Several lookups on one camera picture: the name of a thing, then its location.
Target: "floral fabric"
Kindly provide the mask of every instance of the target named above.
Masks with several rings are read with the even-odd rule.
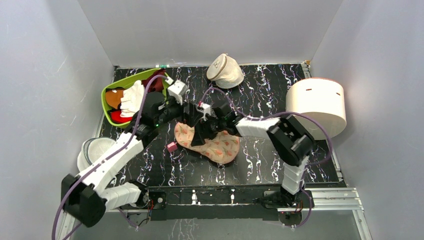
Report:
[[[201,146],[191,146],[195,128],[183,123],[177,123],[174,129],[176,142],[190,150],[208,157],[218,164],[227,164],[234,160],[240,149],[240,138],[230,135],[227,131],[219,132],[212,140],[205,139]]]

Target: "green plastic bin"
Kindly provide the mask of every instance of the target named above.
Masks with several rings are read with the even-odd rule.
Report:
[[[109,123],[112,126],[115,126],[115,127],[118,127],[118,128],[126,128],[130,124],[130,122],[128,121],[128,122],[125,122],[125,123],[114,123],[112,121],[111,117],[108,114],[108,111],[111,110],[112,107],[109,106],[106,103],[106,99],[105,99],[106,89],[114,89],[114,88],[118,88],[118,87],[129,89],[131,86],[134,85],[134,83],[137,80],[144,81],[144,80],[148,79],[157,70],[160,70],[160,68],[152,68],[152,69],[149,69],[149,70],[146,70],[146,71],[142,71],[142,72],[137,73],[135,75],[132,75],[132,76],[126,77],[124,79],[121,79],[119,81],[113,82],[112,84],[106,86],[103,89],[103,91],[101,91],[101,105],[103,106],[104,115],[106,116],[107,121],[109,121]],[[164,99],[165,99],[165,96],[167,94],[167,88],[169,87],[169,84],[164,79],[162,79],[162,84],[163,84],[162,93],[163,93],[163,96],[164,96]]]

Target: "gray wall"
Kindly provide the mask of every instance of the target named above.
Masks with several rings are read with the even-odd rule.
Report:
[[[112,63],[310,60],[342,0],[78,0]]]
[[[113,66],[76,0],[0,1],[0,239],[46,240]]]
[[[311,63],[344,87],[336,152],[376,240],[424,234],[423,43],[424,1],[345,0]]]
[[[134,222],[144,219],[130,216]],[[359,240],[352,211],[313,211],[308,222],[292,232],[277,221],[262,219],[177,219],[152,221],[138,231],[128,228],[120,213],[107,213],[92,228],[81,227],[73,240]]]

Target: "marbled black surface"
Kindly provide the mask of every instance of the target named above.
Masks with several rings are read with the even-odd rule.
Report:
[[[254,117],[268,116],[286,108],[288,89],[305,78],[300,64],[272,64],[241,66],[245,75],[241,85],[226,90],[235,105]],[[114,80],[140,73],[146,69],[117,69]],[[186,100],[198,103],[209,87],[215,86],[206,79],[207,67],[174,67],[166,71],[173,79],[184,81],[190,88]],[[212,92],[206,99],[211,104],[224,96]],[[130,160],[114,178],[110,186],[118,186],[129,180],[138,180],[148,186],[217,186],[279,184],[282,182],[283,161],[271,141],[257,137],[240,139],[240,151],[235,160],[218,166],[205,156],[181,146],[169,153],[166,144],[173,142],[174,127],[171,122],[160,130],[158,137],[143,152]],[[101,136],[116,139],[123,130],[113,127],[106,118]],[[328,151],[325,141],[318,141],[313,151],[313,161],[325,158]],[[307,183],[338,182],[336,169],[329,161],[309,166]]]

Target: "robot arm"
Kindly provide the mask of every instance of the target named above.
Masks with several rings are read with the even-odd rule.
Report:
[[[214,107],[205,103],[187,103],[183,101],[183,96],[188,91],[187,85],[179,80],[167,79],[167,82],[170,84],[167,89],[169,97],[165,101],[161,93],[148,93],[148,107],[143,108],[140,123],[135,125],[134,117],[116,144],[98,161],[77,176],[69,174],[62,180],[63,198],[79,178],[100,164],[71,192],[63,207],[66,212],[87,227],[92,227],[106,211],[126,204],[144,206],[143,197],[148,193],[147,186],[135,181],[113,188],[106,187],[119,170],[158,135],[158,128],[173,119],[194,127],[192,146],[205,144],[205,139],[213,139],[223,130],[231,135],[271,140],[284,161],[284,178],[281,185],[284,204],[292,206],[299,201],[300,189],[304,186],[305,166],[314,139],[292,115],[258,120],[237,115],[228,103]],[[135,136],[131,139],[134,128]],[[105,160],[130,139],[125,149]]]

